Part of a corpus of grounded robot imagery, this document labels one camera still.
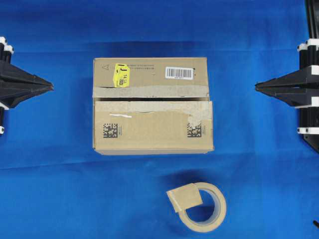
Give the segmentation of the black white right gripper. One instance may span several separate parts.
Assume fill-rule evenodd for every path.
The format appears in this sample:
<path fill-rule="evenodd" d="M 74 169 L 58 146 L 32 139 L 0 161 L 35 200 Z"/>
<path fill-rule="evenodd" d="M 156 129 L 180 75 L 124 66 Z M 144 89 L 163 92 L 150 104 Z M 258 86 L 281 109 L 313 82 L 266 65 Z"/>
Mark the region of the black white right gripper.
<path fill-rule="evenodd" d="M 298 46 L 300 70 L 257 83 L 255 90 L 299 107 L 298 133 L 313 148 L 319 148 L 319 46 L 309 39 Z"/>

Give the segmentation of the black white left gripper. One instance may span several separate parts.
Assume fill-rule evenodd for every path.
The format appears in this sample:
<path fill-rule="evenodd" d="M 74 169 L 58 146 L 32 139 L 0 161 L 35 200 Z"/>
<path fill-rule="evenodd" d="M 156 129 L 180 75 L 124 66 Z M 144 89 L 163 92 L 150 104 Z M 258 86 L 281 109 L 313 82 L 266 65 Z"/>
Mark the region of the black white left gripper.
<path fill-rule="evenodd" d="M 32 97 L 39 96 L 48 91 L 53 91 L 53 84 L 41 77 L 30 74 L 12 64 L 11 57 L 14 48 L 8 45 L 4 36 L 0 37 L 0 79 L 5 82 L 36 84 L 28 89 L 19 88 L 1 88 L 0 89 L 0 134 L 4 134 L 4 112 L 5 110 L 15 108 L 19 103 Z"/>

